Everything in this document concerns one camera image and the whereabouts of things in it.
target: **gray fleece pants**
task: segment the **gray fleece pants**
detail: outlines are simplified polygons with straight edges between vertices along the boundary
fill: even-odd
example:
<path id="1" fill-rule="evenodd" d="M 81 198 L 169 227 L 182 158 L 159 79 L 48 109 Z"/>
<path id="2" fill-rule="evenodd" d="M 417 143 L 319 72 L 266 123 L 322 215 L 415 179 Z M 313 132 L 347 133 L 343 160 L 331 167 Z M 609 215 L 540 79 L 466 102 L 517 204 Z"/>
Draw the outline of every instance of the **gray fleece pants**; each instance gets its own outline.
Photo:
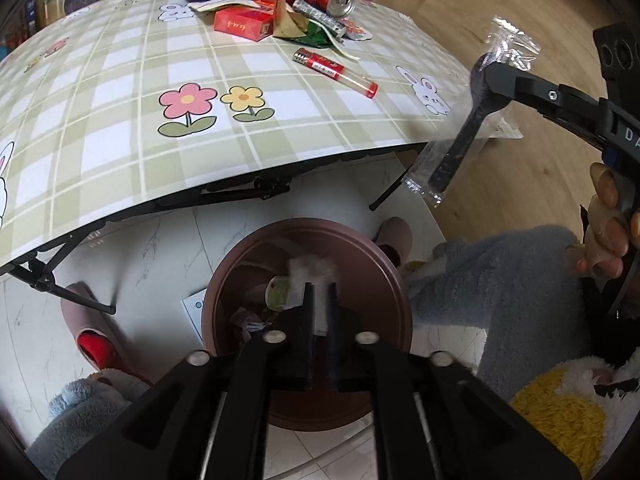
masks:
<path id="1" fill-rule="evenodd" d="M 487 330 L 478 378 L 511 400 L 539 374 L 590 354 L 580 282 L 563 257 L 573 243 L 568 229 L 541 226 L 440 244 L 405 279 L 414 326 Z"/>

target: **gray fuzzy fabric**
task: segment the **gray fuzzy fabric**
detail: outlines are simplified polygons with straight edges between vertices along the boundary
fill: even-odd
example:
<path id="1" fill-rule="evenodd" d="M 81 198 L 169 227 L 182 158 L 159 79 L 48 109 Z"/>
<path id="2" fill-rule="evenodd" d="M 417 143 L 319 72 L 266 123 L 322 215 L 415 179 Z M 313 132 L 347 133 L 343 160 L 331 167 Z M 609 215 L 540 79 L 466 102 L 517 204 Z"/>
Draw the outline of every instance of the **gray fuzzy fabric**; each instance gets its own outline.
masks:
<path id="1" fill-rule="evenodd" d="M 112 385 L 80 379 L 65 386 L 49 403 L 51 422 L 27 449 L 28 457 L 47 479 L 54 480 L 67 458 L 149 388 L 120 370 L 103 370 L 102 376 Z"/>
<path id="2" fill-rule="evenodd" d="M 590 354 L 580 282 L 564 261 L 574 234 L 559 226 L 434 250 L 405 279 L 414 326 L 487 330 L 478 378 L 504 400 L 562 361 Z"/>

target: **plush toy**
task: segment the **plush toy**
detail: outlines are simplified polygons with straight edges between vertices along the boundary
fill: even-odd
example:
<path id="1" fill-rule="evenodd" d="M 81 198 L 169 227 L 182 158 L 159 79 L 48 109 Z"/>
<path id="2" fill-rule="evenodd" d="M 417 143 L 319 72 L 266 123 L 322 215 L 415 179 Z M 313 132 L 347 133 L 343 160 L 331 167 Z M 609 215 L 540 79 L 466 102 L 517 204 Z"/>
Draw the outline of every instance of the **plush toy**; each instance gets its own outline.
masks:
<path id="1" fill-rule="evenodd" d="M 520 390 L 511 407 L 592 478 L 640 411 L 640 348 L 621 368 L 597 357 L 559 364 Z"/>

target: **foot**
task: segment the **foot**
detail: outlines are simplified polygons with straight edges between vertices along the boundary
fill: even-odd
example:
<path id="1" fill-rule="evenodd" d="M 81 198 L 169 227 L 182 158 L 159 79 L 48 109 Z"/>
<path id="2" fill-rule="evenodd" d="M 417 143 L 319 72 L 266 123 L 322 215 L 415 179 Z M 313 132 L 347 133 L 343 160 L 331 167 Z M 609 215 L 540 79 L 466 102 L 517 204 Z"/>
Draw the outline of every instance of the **foot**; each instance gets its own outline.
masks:
<path id="1" fill-rule="evenodd" d="M 375 242 L 382 252 L 386 254 L 386 257 L 396 267 L 400 267 L 405 263 L 411 252 L 414 236 L 407 222 L 397 216 L 393 216 L 385 220 L 380 226 Z"/>
<path id="2" fill-rule="evenodd" d="M 92 298 L 83 283 L 69 285 L 66 290 Z M 79 351 L 96 370 L 116 368 L 129 373 L 122 345 L 98 310 L 69 300 L 62 300 L 62 316 Z"/>

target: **red sock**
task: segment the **red sock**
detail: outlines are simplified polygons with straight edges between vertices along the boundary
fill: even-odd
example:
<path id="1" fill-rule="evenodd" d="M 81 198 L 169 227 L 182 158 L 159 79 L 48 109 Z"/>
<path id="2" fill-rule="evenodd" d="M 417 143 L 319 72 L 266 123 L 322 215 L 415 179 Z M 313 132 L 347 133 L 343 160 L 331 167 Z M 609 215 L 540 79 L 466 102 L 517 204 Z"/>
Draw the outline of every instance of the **red sock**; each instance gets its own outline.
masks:
<path id="1" fill-rule="evenodd" d="M 100 370 L 115 368 L 130 373 L 127 365 L 118 354 L 116 347 L 105 336 L 95 332 L 82 332 L 78 336 L 78 346 L 91 356 Z"/>

